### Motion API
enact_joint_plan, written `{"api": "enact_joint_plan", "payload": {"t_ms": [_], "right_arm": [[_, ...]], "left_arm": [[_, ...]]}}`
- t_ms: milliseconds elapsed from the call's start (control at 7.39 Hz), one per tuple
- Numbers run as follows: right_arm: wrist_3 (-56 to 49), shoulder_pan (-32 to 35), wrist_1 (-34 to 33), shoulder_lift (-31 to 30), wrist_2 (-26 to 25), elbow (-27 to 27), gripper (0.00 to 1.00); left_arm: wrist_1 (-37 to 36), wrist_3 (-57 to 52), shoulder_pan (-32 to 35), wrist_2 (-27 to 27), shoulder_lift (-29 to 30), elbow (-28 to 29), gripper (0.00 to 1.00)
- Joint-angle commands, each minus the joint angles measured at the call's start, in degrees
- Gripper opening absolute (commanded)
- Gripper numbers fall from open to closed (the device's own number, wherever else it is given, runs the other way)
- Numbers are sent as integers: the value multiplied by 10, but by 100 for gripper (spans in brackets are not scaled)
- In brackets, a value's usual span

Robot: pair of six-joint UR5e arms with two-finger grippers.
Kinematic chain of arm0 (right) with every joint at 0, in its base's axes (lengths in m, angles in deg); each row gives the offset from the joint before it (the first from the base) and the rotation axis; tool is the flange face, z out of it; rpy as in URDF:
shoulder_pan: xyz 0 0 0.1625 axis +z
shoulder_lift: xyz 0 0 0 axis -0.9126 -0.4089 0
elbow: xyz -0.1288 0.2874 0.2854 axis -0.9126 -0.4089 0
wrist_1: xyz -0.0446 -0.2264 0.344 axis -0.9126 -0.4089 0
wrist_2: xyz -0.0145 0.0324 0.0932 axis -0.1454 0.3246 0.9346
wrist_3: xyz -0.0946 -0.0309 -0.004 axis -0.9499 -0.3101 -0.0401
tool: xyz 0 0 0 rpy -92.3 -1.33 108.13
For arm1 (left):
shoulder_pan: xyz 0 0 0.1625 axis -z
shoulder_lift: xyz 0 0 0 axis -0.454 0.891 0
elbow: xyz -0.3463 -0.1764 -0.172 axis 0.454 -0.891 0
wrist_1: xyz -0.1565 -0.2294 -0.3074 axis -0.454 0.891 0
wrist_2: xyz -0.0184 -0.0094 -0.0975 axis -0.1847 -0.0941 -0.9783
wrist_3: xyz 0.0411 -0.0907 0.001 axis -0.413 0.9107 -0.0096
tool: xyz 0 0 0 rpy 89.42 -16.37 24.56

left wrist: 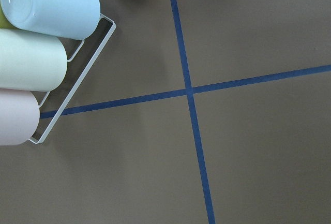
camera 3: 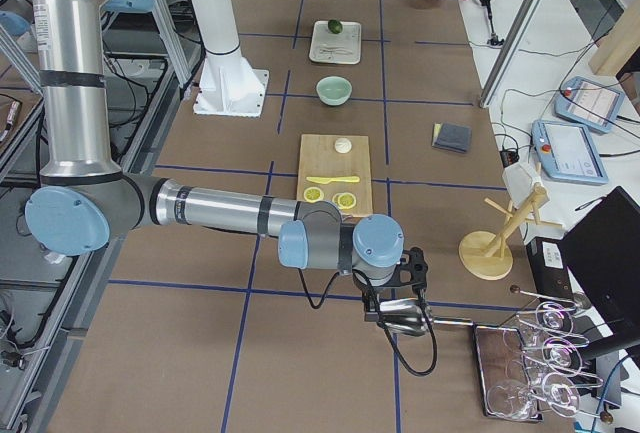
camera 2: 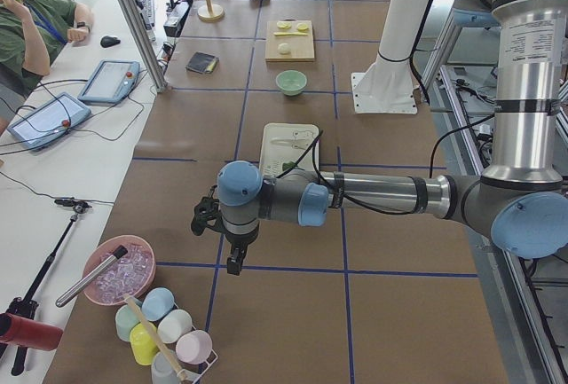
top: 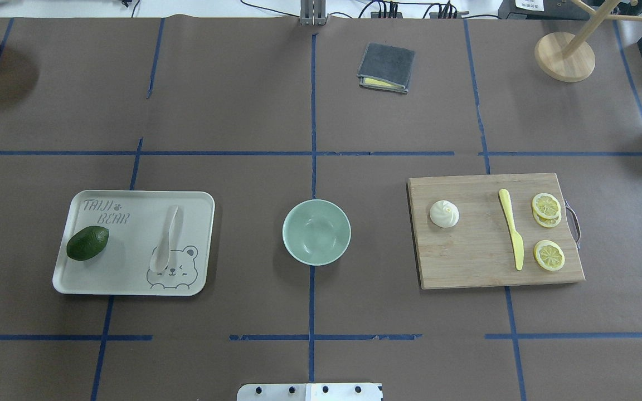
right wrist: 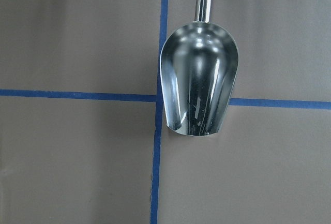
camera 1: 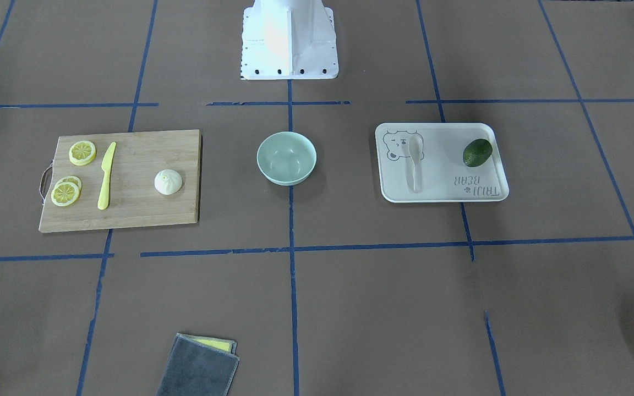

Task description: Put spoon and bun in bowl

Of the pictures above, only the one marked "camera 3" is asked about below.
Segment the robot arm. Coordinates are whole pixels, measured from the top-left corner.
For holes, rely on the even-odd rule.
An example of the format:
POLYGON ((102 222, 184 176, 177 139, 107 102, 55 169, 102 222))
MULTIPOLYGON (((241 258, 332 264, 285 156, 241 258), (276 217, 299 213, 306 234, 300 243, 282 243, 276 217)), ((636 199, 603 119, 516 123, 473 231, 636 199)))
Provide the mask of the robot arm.
POLYGON ((194 188, 125 173, 110 149, 101 12, 126 1, 142 11, 155 3, 31 0, 49 160, 25 218, 40 243, 78 256, 148 224, 198 225, 275 238, 282 265, 350 275, 370 299, 404 286, 425 294, 423 253, 405 247, 400 225, 386 215, 350 224, 325 201, 194 188))

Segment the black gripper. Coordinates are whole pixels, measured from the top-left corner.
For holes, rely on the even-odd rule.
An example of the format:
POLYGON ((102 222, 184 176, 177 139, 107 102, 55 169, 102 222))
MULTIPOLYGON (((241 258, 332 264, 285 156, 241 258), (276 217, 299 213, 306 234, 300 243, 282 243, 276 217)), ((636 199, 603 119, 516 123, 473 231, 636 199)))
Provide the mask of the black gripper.
POLYGON ((404 250, 391 277, 392 288, 410 287, 414 294, 425 295, 427 291, 428 265, 424 252, 419 247, 404 250))

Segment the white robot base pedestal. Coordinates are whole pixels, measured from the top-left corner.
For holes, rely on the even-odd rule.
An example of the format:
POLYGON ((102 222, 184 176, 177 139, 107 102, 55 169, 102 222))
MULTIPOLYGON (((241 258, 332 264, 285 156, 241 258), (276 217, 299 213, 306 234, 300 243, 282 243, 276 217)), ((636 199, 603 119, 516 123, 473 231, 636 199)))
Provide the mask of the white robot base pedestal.
POLYGON ((256 118, 261 115, 269 72, 254 69, 241 51, 231 0, 191 0, 205 60, 194 112, 256 118))

